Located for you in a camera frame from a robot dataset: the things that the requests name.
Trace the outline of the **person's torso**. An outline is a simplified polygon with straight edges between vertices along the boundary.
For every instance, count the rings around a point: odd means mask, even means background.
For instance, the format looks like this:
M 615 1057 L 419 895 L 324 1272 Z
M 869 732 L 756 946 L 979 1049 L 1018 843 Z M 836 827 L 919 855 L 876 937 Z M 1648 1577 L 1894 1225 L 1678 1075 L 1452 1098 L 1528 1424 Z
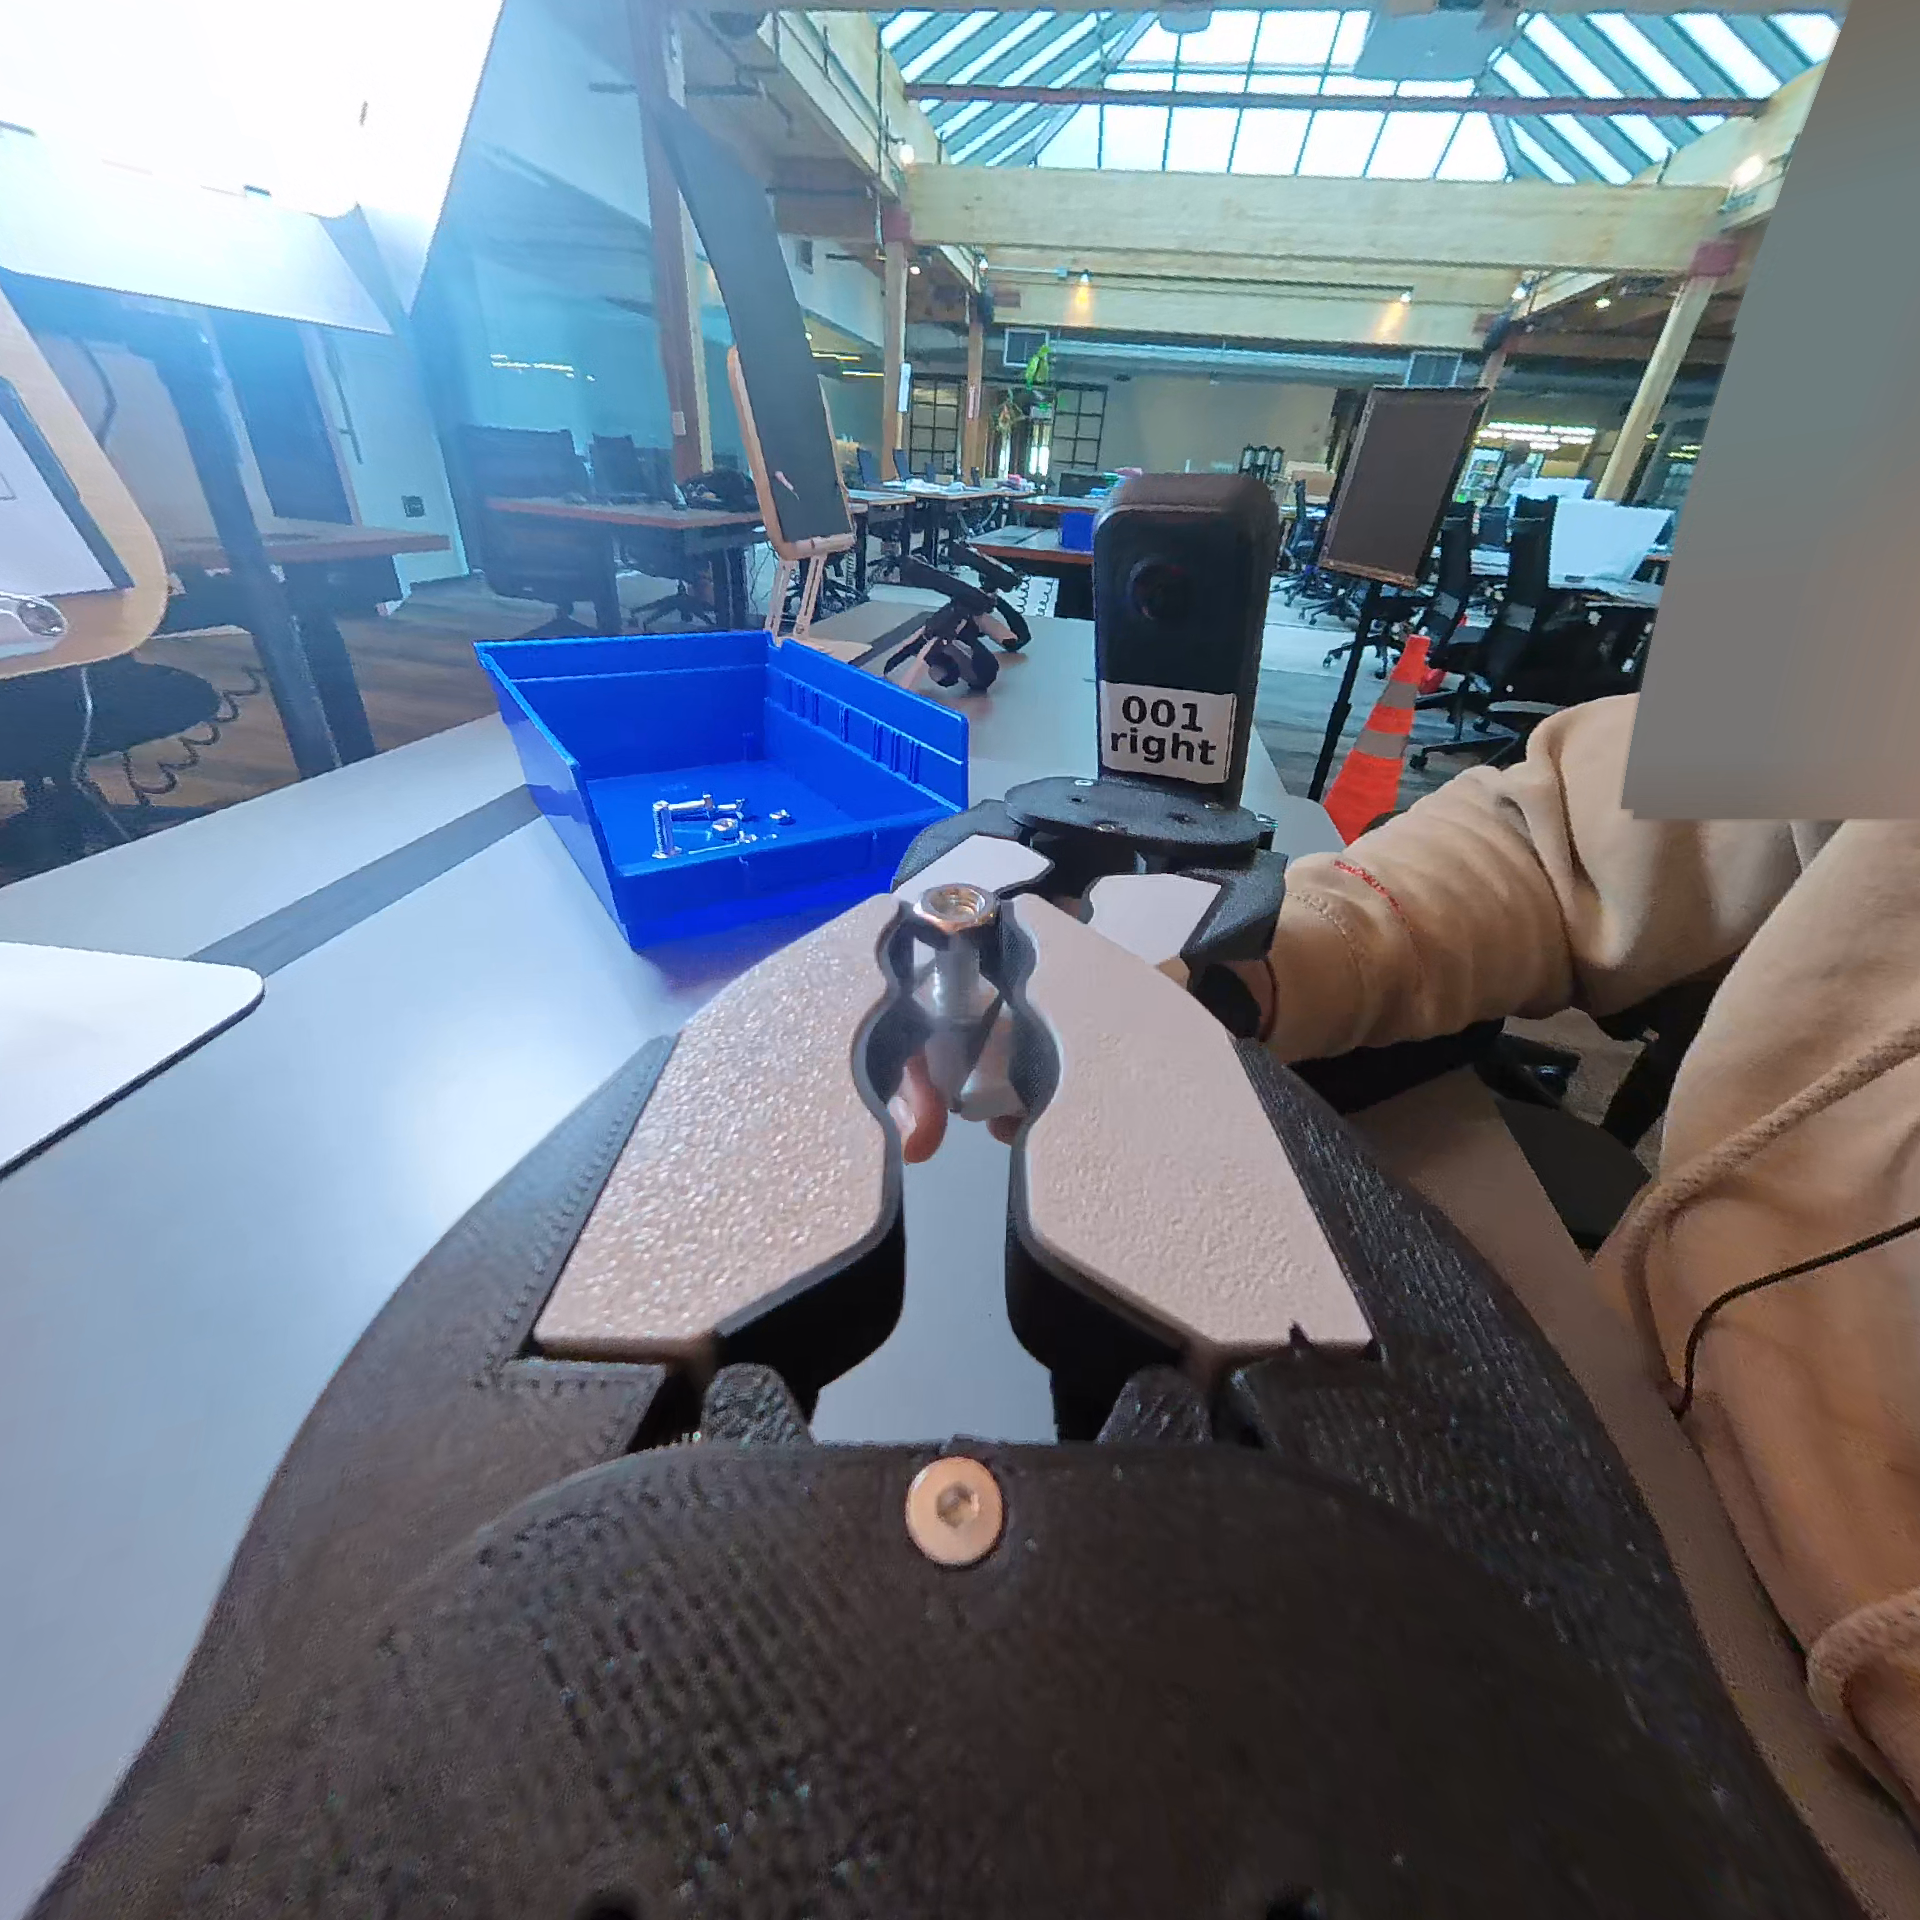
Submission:
M 1828 1731 L 1916 1808 L 1916 822 L 1700 827 L 1749 937 L 1606 1264 Z

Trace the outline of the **person's right forearm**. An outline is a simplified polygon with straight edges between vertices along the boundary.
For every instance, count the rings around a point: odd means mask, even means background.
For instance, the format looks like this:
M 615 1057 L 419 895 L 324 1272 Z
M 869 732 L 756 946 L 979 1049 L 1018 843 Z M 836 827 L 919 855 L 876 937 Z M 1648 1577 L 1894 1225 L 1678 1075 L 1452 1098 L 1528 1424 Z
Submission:
M 1622 807 L 1635 697 L 1550 718 L 1519 766 L 1462 773 L 1338 853 L 1296 861 L 1246 963 L 1283 1060 L 1509 1016 L 1612 1016 L 1749 937 L 1696 826 Z

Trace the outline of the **black office chair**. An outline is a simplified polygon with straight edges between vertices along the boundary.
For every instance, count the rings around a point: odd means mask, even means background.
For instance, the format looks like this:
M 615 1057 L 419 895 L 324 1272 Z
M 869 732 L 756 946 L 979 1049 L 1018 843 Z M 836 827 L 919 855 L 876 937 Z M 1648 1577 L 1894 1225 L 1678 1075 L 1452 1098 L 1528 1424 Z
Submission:
M 1651 1184 L 1644 1141 L 1666 1119 L 1678 1057 L 1699 1021 L 1671 994 L 1588 1021 L 1634 1047 L 1597 1119 L 1573 1107 L 1583 1051 L 1548 1040 L 1548 1020 L 1502 1021 L 1477 1072 L 1573 1245 L 1595 1256 Z

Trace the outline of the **black panel on tripod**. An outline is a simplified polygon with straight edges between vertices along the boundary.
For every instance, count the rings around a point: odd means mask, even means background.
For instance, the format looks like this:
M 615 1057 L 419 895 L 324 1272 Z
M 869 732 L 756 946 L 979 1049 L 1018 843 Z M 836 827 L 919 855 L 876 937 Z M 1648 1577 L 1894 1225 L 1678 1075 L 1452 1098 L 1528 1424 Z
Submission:
M 1320 572 L 1364 585 L 1359 624 L 1309 785 L 1309 798 L 1325 809 L 1359 659 L 1384 634 L 1382 596 L 1418 589 L 1487 403 L 1488 392 L 1478 386 L 1373 388 L 1364 401 L 1317 547 Z

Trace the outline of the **wooden poster stand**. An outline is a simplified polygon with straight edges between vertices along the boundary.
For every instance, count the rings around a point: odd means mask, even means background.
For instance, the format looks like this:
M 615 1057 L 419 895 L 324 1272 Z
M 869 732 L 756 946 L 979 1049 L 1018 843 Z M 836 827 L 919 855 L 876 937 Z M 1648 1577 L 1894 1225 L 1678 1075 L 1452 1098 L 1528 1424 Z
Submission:
M 766 630 L 803 640 L 828 561 L 854 543 L 803 310 L 763 186 L 686 109 L 662 104 L 657 128 L 732 328 L 732 401 L 777 561 Z

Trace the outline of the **white document stand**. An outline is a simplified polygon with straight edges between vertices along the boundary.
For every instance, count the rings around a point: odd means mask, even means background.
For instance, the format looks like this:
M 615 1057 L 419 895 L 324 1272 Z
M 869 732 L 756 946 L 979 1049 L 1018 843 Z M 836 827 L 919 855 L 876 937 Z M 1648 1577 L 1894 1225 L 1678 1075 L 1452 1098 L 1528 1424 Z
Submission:
M 98 673 L 158 632 L 162 547 L 25 324 L 2 305 L 5 376 L 5 781 L 29 799 L 29 841 L 109 827 L 89 778 L 112 750 Z M 2 1166 L 12 1170 L 87 1119 L 252 1016 L 241 965 L 68 946 L 2 948 Z

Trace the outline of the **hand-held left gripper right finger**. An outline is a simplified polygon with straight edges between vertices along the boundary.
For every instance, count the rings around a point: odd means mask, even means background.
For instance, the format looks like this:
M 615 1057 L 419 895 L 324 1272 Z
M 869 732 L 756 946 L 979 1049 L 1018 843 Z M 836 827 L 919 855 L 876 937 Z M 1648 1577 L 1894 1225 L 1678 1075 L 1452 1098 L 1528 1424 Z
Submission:
M 1086 924 L 1007 904 L 1012 1081 L 1007 1301 L 1059 1412 L 1106 1412 L 1163 1364 L 1217 1390 L 1247 1364 L 1366 1361 L 1374 1334 L 1228 1031 Z

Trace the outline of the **orange traffic cone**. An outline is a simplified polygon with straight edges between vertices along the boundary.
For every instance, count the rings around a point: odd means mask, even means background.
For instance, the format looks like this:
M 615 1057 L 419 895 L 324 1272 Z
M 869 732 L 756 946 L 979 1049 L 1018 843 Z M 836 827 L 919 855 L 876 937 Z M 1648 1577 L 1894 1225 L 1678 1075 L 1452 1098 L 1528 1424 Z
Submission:
M 1384 681 L 1380 697 L 1324 798 L 1331 827 L 1345 846 L 1387 819 L 1399 803 L 1408 740 L 1429 675 L 1430 640 L 1414 632 Z

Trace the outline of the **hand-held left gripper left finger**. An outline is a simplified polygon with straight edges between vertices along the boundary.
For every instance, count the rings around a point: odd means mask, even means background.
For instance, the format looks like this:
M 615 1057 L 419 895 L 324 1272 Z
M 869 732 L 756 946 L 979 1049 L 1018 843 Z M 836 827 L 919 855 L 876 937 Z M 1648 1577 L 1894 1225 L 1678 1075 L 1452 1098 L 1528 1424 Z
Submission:
M 686 1023 L 534 1324 L 542 1357 L 763 1364 L 812 1406 L 876 1354 L 905 1225 L 862 1047 L 896 921 L 887 895 L 856 906 Z

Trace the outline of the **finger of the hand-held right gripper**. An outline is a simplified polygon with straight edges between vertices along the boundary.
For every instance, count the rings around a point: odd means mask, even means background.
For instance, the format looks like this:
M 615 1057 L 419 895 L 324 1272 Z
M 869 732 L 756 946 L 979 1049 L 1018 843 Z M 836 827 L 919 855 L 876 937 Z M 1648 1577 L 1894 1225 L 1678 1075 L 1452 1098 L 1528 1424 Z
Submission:
M 1190 968 L 1187 948 L 1222 889 L 1186 876 L 1098 878 L 1086 891 L 1086 924 L 1151 968 Z
M 903 1155 L 911 1165 L 920 1165 L 929 1159 L 943 1142 L 947 1128 L 950 1119 L 936 1111 L 934 1100 L 924 1085 L 922 1065 L 919 1060 L 920 1049 L 924 1046 L 924 1018 L 920 1007 L 913 1001 L 913 976 L 919 972 L 919 962 L 924 959 L 924 951 L 919 948 L 913 936 L 909 931 L 908 921 L 908 902 L 922 889 L 936 887 L 939 881 L 966 881 L 979 884 L 997 895 L 1000 907 L 997 916 L 1003 921 L 1003 906 L 1024 893 L 1033 893 L 1039 889 L 1040 880 L 1050 878 L 1050 863 L 1044 853 L 1033 851 L 1015 839 L 996 836 L 996 835 L 967 835 L 948 851 L 936 853 L 922 871 L 903 878 L 894 893 L 903 906 L 903 948 L 901 948 L 901 985 L 905 990 L 905 1001 L 911 1008 L 908 1020 L 909 1034 L 913 1040 L 913 1047 L 903 1065 L 903 1075 L 898 1082 L 898 1091 L 894 1096 L 894 1121 L 903 1142 Z M 1004 1013 L 1012 1018 L 1007 991 L 1004 994 Z M 1009 1141 L 1015 1132 L 1004 1134 L 989 1128 L 991 1134 L 1000 1141 Z

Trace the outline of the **blue plastic bin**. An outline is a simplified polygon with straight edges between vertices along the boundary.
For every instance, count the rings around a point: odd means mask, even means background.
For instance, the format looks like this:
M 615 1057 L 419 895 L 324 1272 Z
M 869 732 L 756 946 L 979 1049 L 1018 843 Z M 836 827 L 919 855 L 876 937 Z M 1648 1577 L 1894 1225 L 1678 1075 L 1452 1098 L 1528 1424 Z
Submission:
M 524 781 L 635 951 L 836 915 L 969 805 L 963 713 L 763 632 L 476 645 Z M 652 805 L 711 796 L 797 827 L 772 851 Z

